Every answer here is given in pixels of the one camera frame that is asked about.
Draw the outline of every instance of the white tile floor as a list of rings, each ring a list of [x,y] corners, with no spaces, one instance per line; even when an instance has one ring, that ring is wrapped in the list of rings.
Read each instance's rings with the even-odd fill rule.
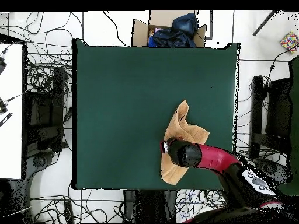
[[[132,22],[136,18],[143,22],[148,22],[148,11],[137,12],[116,12],[111,11],[109,15],[115,21],[120,39],[127,44],[131,44]],[[252,33],[258,28],[264,18],[270,13],[270,10],[214,10],[213,11],[213,39],[206,40],[206,47],[224,48],[228,43],[241,43],[240,67],[239,67],[239,100],[248,98],[249,84],[254,76],[265,75],[268,76],[270,65],[275,56],[285,51],[280,45],[280,40],[290,31],[295,31],[299,35],[299,21],[298,13],[280,12],[274,16],[264,28],[256,35]],[[102,46],[113,45],[122,46],[116,37],[116,29],[110,20],[104,16],[102,12],[74,12],[74,15],[69,12],[45,12],[43,15],[43,24],[40,27],[42,18],[41,12],[37,13],[10,13],[9,14],[9,35],[17,38],[22,38],[17,33],[22,33],[22,29],[14,26],[25,28],[27,26],[26,19],[29,17],[28,23],[37,20],[29,27],[32,33],[37,32],[40,27],[40,32],[46,32],[55,27],[62,27],[68,30],[51,31],[47,35],[37,34],[30,35],[30,38],[37,43],[44,43],[45,37],[48,45],[49,53],[60,53],[62,49],[66,49],[71,53],[71,39],[84,39],[89,45]],[[80,21],[84,17],[84,37]],[[200,11],[199,15],[200,26],[206,24],[207,34],[210,30],[210,12]],[[40,47],[35,47],[28,43],[29,53],[44,53],[47,47],[39,44]],[[279,57],[275,63],[275,68],[271,74],[271,79],[285,78],[289,76],[288,63],[298,52],[291,55],[289,52]],[[71,99],[68,100],[67,106],[71,106]],[[251,101],[242,102],[238,106],[238,116],[248,112],[251,107]],[[250,114],[241,117],[238,120],[238,125],[245,125],[250,121]],[[66,128],[72,127],[72,121],[69,121]],[[237,132],[248,133],[249,126],[238,127]],[[70,147],[72,147],[72,132],[65,131],[65,137]],[[238,135],[238,138],[248,143],[248,135]],[[241,141],[238,141],[238,146],[244,146]],[[72,177],[72,156],[69,149],[64,149],[60,154],[59,161],[37,174],[32,183],[31,197],[42,197],[51,195],[68,195],[68,186]],[[80,191],[70,189],[70,196],[73,200],[80,200]],[[82,191],[82,199],[87,200],[90,190]],[[103,209],[108,214],[108,219],[114,215],[113,207],[119,206],[119,202],[100,202],[96,200],[115,200],[121,201],[123,199],[123,192],[119,190],[92,190],[89,197],[92,202],[88,202],[88,208]],[[32,211],[35,215],[38,213],[43,205],[48,201],[32,201]],[[195,211],[200,210],[200,206],[194,208]],[[80,213],[80,208],[74,205],[74,214]],[[99,222],[105,220],[104,214],[98,212],[95,216]],[[185,216],[179,216],[178,221],[186,219]],[[42,215],[40,219],[48,219],[48,216]],[[91,217],[87,217],[82,221],[95,222]],[[114,218],[111,222],[121,222],[119,217]]]

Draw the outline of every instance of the tan cloth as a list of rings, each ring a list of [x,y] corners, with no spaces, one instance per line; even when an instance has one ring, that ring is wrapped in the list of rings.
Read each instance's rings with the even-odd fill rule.
[[[197,125],[187,124],[186,117],[188,109],[189,106],[187,101],[184,100],[171,118],[165,132],[164,141],[167,141],[171,137],[181,137],[186,141],[196,142],[198,144],[204,144],[206,142],[208,135],[210,134],[209,132]],[[173,164],[167,153],[162,154],[161,176],[163,181],[175,186],[187,170],[188,168]]]

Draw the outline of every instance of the white table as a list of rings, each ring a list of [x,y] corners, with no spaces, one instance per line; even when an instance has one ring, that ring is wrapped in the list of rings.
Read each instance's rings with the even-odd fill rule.
[[[0,53],[7,47],[0,44]],[[4,62],[7,64],[0,74],[0,98],[3,101],[22,93],[22,45],[8,48]],[[7,105],[8,111],[0,115],[0,121],[8,113],[13,116],[0,127],[0,179],[21,179],[22,155],[22,96]]]

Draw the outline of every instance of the green tabletop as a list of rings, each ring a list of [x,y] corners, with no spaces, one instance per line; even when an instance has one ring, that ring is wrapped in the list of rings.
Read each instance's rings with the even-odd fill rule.
[[[279,186],[282,193],[287,195],[299,195],[299,56],[289,62],[290,78],[293,83],[290,90],[290,99],[293,105],[290,141],[292,151],[290,154],[290,166],[293,179],[288,184]]]
[[[76,188],[221,189],[218,177],[203,169],[189,169],[176,186],[164,182],[159,143],[186,99],[187,122],[210,132],[206,144],[232,151],[237,44],[225,49],[75,44]]]

